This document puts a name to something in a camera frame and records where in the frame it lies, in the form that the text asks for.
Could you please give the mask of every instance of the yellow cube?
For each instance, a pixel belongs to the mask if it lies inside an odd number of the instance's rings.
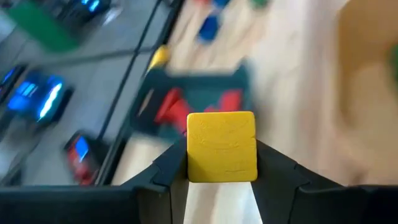
[[[256,126],[252,112],[192,113],[187,118],[191,182],[257,179]]]

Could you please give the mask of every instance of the wooden table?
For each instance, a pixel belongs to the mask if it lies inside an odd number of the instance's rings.
[[[249,1],[232,0],[222,12],[217,39],[202,45],[196,41],[197,31],[212,9],[187,0],[169,43],[169,69],[232,71],[245,58],[251,69],[259,140],[341,184],[396,183],[396,176],[379,181],[375,176],[381,169],[366,172],[373,168],[364,168],[353,160],[355,154],[346,153],[360,154],[346,149],[361,147],[354,146],[338,124],[336,74],[341,57],[336,28],[338,11],[345,4],[346,0],[275,0],[253,11]],[[166,147],[153,139],[131,141],[114,184],[148,166]],[[132,163],[137,155],[148,161]],[[185,222],[261,223],[261,219],[249,183],[190,184]]]

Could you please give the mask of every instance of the tile floor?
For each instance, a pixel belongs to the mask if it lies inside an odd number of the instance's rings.
[[[62,76],[75,87],[60,122],[43,135],[24,163],[22,184],[73,184],[62,146],[78,129],[99,133],[125,79],[126,84],[104,134],[105,139],[116,137],[153,54],[148,50],[136,55],[133,50],[140,44],[148,22],[149,29],[142,39],[141,49],[154,49],[172,16],[172,8],[160,0],[125,1],[123,7],[117,19],[100,27],[79,49],[67,54],[44,51],[21,30],[15,30],[0,44],[1,68],[29,62]]]

